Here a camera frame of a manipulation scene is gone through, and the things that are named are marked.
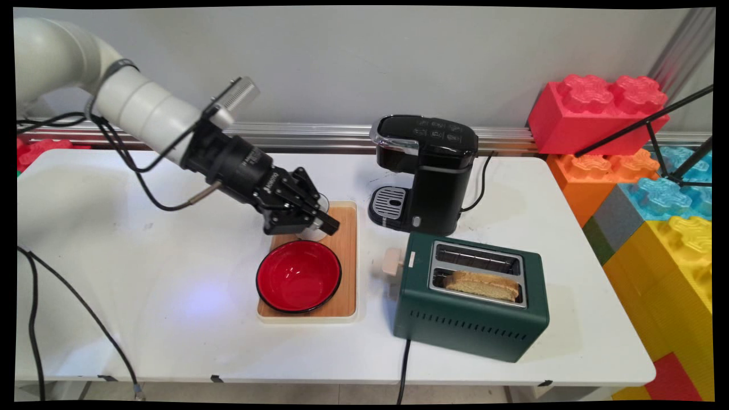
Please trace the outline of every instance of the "floor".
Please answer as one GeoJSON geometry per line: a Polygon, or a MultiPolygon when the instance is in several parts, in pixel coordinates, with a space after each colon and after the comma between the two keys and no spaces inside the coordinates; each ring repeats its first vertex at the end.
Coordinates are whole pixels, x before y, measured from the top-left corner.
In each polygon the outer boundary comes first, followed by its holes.
{"type": "MultiPolygon", "coordinates": [[[[399,386],[379,384],[143,383],[147,401],[264,404],[395,404],[399,386]]],[[[131,383],[91,382],[84,400],[133,400],[131,383]]],[[[499,386],[405,386],[403,404],[507,403],[499,386]]]]}

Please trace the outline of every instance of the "toast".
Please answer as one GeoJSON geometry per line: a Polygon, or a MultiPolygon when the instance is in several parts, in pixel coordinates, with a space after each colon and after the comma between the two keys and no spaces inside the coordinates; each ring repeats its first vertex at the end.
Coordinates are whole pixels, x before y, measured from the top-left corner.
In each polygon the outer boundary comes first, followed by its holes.
{"type": "Polygon", "coordinates": [[[519,296],[519,284],[516,281],[497,275],[455,271],[444,278],[443,284],[445,289],[503,301],[513,302],[519,296]]]}

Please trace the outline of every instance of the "yellow lego block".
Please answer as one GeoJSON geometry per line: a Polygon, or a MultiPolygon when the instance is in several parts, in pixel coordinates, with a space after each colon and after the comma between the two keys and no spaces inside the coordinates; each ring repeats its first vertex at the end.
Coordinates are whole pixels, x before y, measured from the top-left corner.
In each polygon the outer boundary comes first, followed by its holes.
{"type": "Polygon", "coordinates": [[[679,266],[649,223],[643,223],[613,257],[620,259],[629,268],[631,274],[628,278],[640,295],[669,272],[679,274],[679,266]]]}
{"type": "Polygon", "coordinates": [[[603,266],[603,269],[651,361],[655,362],[670,353],[671,348],[664,339],[658,325],[628,279],[628,276],[633,272],[626,269],[621,261],[615,257],[610,258],[603,266]]]}
{"type": "Polygon", "coordinates": [[[650,395],[645,386],[626,387],[612,395],[612,400],[650,400],[650,395]]]}
{"type": "Polygon", "coordinates": [[[643,296],[664,339],[705,401],[714,400],[711,223],[698,217],[649,221],[677,265],[643,296]]]}

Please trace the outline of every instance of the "wooden cutting board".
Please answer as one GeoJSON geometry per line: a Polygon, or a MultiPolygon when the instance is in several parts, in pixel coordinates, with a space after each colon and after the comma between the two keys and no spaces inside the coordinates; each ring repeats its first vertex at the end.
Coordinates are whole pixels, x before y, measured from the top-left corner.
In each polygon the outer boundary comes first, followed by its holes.
{"type": "MultiPolygon", "coordinates": [[[[258,315],[262,320],[265,318],[289,318],[294,322],[296,318],[314,317],[350,317],[354,314],[357,306],[357,209],[354,202],[333,201],[330,205],[329,215],[339,221],[339,230],[327,236],[319,243],[329,247],[342,266],[342,281],[337,292],[323,306],[305,313],[283,313],[272,309],[262,300],[258,300],[258,315]]],[[[275,249],[287,242],[299,240],[296,235],[277,235],[271,240],[271,249],[275,249]]]]}

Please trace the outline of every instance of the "green toaster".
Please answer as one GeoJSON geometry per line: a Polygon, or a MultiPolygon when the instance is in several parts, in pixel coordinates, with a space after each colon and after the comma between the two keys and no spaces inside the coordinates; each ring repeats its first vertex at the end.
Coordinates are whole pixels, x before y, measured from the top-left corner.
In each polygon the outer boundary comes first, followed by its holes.
{"type": "Polygon", "coordinates": [[[413,232],[403,260],[394,334],[474,355],[516,362],[549,325],[541,257],[413,232]],[[518,283],[515,301],[445,288],[454,271],[518,283]]]}

